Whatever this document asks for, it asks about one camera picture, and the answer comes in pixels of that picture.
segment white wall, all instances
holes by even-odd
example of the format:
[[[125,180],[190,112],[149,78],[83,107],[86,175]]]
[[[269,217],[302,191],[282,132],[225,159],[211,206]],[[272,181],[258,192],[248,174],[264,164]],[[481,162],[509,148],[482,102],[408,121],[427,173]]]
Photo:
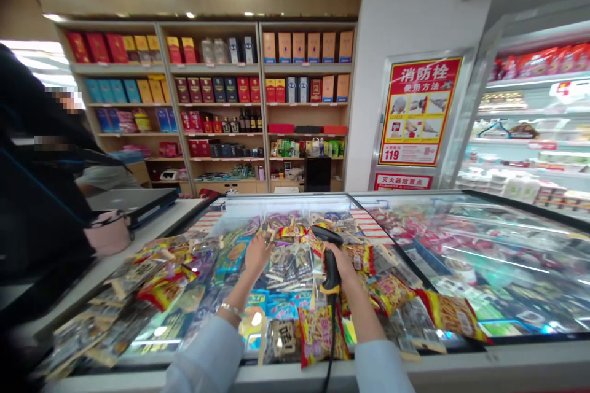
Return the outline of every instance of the white wall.
[[[490,0],[362,0],[346,191],[367,190],[388,56],[476,47]]]

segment hand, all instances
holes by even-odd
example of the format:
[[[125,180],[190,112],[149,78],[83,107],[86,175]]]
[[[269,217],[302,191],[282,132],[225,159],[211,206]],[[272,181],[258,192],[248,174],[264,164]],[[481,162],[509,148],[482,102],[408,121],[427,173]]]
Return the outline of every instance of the hand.
[[[342,279],[342,287],[349,286],[354,282],[359,282],[355,268],[346,251],[339,249],[333,243],[325,242],[324,244],[328,250],[332,251],[336,258],[336,266],[338,267],[338,273],[340,273],[340,278]]]
[[[274,247],[274,243],[271,243],[267,249],[262,233],[258,233],[246,248],[246,271],[258,278],[268,264]]]

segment black speaker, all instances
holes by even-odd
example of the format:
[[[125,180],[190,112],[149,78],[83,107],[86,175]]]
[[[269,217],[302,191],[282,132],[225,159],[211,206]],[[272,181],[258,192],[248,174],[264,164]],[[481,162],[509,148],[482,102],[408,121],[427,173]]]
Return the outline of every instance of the black speaker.
[[[332,158],[305,158],[305,191],[329,192],[332,175]]]

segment blue box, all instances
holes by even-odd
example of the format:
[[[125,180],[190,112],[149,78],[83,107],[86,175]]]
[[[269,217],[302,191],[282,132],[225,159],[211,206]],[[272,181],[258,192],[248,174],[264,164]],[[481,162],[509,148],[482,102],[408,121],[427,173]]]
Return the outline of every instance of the blue box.
[[[100,95],[100,87],[98,86],[98,82],[96,80],[86,79],[86,89],[88,89],[88,94],[90,95],[91,102],[103,102],[103,96]]]
[[[103,97],[103,103],[115,103],[115,96],[112,94],[111,82],[109,80],[98,80],[100,95]]]
[[[97,109],[96,118],[98,119],[98,125],[103,133],[113,133],[109,116],[106,113],[106,109]]]
[[[170,122],[168,121],[168,109],[156,109],[155,114],[158,117],[158,122],[160,123],[160,132],[169,133]]]
[[[117,109],[107,109],[106,113],[109,115],[112,131],[116,133],[121,132],[119,114],[117,113]]]
[[[140,90],[137,89],[135,80],[123,80],[125,85],[125,92],[127,92],[127,99],[129,103],[141,103]]]
[[[127,95],[125,95],[123,82],[121,80],[110,80],[110,82],[112,95],[115,97],[115,103],[127,103]]]
[[[176,126],[176,118],[174,117],[174,109],[168,108],[168,121],[170,122],[170,130],[172,132],[178,132],[178,126]]]

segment bracelet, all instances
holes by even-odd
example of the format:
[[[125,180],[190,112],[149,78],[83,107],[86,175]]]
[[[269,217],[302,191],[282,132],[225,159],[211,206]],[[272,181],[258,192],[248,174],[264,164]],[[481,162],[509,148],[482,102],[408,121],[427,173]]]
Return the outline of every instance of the bracelet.
[[[243,312],[240,312],[240,311],[239,311],[239,310],[238,310],[236,307],[234,307],[234,306],[232,306],[232,305],[230,305],[230,304],[227,304],[227,303],[222,303],[222,304],[219,306],[219,308],[222,308],[222,309],[224,309],[224,310],[227,310],[227,311],[229,311],[229,312],[233,313],[234,315],[236,315],[236,316],[238,317],[238,319],[239,319],[239,320],[241,320],[241,319],[242,319]]]

